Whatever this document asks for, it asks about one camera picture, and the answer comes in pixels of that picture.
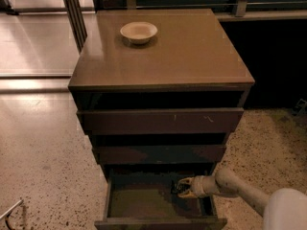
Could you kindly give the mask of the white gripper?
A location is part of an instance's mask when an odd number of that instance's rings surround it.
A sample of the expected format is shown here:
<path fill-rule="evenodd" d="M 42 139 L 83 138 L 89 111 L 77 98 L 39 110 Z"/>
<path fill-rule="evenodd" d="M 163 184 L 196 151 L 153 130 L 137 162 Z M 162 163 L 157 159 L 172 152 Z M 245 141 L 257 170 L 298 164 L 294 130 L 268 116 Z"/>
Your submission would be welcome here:
<path fill-rule="evenodd" d="M 178 193 L 180 198 L 203 198 L 208 196 L 208 176 L 199 175 L 180 179 L 178 185 L 191 185 L 191 190 Z"/>

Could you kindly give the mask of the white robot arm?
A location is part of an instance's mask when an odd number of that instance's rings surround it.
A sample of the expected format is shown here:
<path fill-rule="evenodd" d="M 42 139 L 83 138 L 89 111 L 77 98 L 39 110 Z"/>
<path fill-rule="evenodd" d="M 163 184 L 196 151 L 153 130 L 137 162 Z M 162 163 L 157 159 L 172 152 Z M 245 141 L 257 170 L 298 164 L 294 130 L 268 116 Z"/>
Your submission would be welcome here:
<path fill-rule="evenodd" d="M 176 189 L 181 198 L 238 196 L 263 218 L 263 230 L 307 230 L 307 195 L 292 188 L 268 195 L 222 168 L 214 175 L 180 179 Z"/>

